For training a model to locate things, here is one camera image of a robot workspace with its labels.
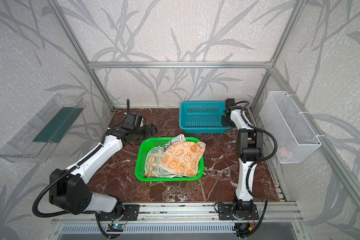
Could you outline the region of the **green plastic basket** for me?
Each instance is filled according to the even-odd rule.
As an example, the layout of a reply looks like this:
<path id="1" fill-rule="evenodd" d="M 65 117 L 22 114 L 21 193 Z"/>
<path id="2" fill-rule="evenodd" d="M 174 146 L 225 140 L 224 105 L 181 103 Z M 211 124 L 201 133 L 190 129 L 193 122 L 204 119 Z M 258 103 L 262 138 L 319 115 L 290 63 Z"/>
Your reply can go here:
<path id="1" fill-rule="evenodd" d="M 165 140 L 170 140 L 174 137 L 161 137 Z M 136 169 L 135 169 L 135 175 L 137 179 L 141 182 L 176 182 L 176 181 L 195 181 L 198 180 L 204 173 L 204 157 L 201 158 L 199 162 L 199 168 L 198 173 L 195 177 L 177 177 L 177 178 L 146 178 L 145 177 L 145 160 L 146 155 L 150 149 L 154 147 L 154 145 L 157 143 L 154 141 L 155 138 L 145 140 L 142 145 L 140 146 Z M 197 138 L 193 137 L 185 137 L 185 141 L 190 142 L 200 142 Z"/>

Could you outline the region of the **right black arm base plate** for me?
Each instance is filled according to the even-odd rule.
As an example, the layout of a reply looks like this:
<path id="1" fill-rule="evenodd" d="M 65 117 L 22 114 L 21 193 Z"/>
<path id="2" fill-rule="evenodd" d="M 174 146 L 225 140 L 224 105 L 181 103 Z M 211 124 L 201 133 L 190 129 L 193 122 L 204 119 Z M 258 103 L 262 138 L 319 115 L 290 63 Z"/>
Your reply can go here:
<path id="1" fill-rule="evenodd" d="M 232 203 L 216 203 L 214 205 L 216 212 L 219 215 L 221 221 L 243 221 L 243 220 L 259 220 L 259 211 L 255 204 L 252 204 L 252 208 L 245 207 L 244 210 L 233 209 Z"/>

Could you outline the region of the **orange bunny towel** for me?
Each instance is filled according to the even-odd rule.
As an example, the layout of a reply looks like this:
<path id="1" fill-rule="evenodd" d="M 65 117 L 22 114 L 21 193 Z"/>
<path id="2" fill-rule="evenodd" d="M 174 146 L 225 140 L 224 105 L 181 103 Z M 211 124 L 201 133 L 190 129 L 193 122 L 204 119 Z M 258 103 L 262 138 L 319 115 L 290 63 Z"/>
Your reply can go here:
<path id="1" fill-rule="evenodd" d="M 167 148 L 158 166 L 173 175 L 195 177 L 205 150 L 203 142 L 174 143 Z"/>

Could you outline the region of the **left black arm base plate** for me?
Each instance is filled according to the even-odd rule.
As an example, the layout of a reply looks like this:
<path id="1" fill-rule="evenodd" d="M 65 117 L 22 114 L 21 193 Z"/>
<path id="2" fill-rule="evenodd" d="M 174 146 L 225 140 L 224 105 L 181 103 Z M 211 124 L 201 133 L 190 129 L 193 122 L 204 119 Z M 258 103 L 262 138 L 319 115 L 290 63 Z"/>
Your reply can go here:
<path id="1" fill-rule="evenodd" d="M 100 212 L 100 221 L 136 221 L 139 214 L 139 205 L 119 204 L 110 213 Z"/>

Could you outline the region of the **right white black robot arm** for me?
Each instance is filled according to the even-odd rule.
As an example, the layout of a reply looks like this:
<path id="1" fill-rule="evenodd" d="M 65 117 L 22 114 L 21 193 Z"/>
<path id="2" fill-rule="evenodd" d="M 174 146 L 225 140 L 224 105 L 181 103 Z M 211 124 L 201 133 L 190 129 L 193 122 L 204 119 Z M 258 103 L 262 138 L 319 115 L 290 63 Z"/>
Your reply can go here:
<path id="1" fill-rule="evenodd" d="M 234 99 L 225 100 L 225 110 L 222 116 L 224 127 L 236 127 L 238 135 L 236 140 L 236 156 L 239 159 L 239 182 L 232 203 L 232 212 L 242 218 L 254 208 L 254 198 L 268 201 L 266 195 L 256 195 L 253 192 L 254 174 L 256 166 L 272 158 L 277 150 L 276 138 L 266 130 L 255 127 L 245 114 L 247 101 L 236 102 Z M 274 143 L 273 151 L 263 157 L 264 135 L 271 138 Z"/>

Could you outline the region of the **teal plastic basket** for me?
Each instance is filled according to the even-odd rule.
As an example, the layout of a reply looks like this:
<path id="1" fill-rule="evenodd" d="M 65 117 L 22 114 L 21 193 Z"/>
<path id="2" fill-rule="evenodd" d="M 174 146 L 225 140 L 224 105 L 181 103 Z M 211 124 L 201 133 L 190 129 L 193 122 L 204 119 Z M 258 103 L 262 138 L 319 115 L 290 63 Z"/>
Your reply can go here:
<path id="1" fill-rule="evenodd" d="M 222 125 L 224 102 L 188 101 L 179 108 L 179 127 L 187 134 L 222 134 L 231 127 Z"/>

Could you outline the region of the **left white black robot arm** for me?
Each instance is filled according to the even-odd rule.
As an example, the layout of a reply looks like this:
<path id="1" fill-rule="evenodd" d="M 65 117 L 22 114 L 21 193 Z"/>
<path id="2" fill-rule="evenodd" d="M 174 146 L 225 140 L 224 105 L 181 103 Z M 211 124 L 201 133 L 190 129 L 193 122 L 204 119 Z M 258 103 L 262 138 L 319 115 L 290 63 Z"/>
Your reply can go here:
<path id="1" fill-rule="evenodd" d="M 123 215 L 121 200 L 88 189 L 87 184 L 100 167 L 115 153 L 131 143 L 139 143 L 158 133 L 154 124 L 147 125 L 139 114 L 126 113 L 114 127 L 108 128 L 100 142 L 80 160 L 65 169 L 56 169 L 50 183 L 36 197 L 32 212 L 39 218 L 65 214 Z"/>

